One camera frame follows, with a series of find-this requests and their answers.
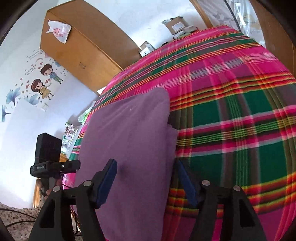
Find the left floral sleeve forearm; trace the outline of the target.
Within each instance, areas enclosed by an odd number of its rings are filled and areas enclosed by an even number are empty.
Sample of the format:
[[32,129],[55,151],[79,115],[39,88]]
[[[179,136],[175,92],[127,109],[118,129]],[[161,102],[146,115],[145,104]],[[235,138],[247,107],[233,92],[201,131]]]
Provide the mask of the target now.
[[19,209],[1,203],[1,219],[14,240],[29,240],[35,219],[45,202],[40,191],[39,194],[39,205],[33,208]]

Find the person's left hand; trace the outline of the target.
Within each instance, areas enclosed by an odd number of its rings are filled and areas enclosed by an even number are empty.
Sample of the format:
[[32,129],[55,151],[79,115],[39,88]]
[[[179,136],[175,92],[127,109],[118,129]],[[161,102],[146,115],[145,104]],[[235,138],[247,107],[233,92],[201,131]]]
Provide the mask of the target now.
[[46,188],[43,186],[43,183],[40,178],[36,180],[36,185],[38,186],[41,195],[47,198],[55,186],[60,186],[60,187],[62,186],[62,179],[50,178],[48,190],[46,190]]

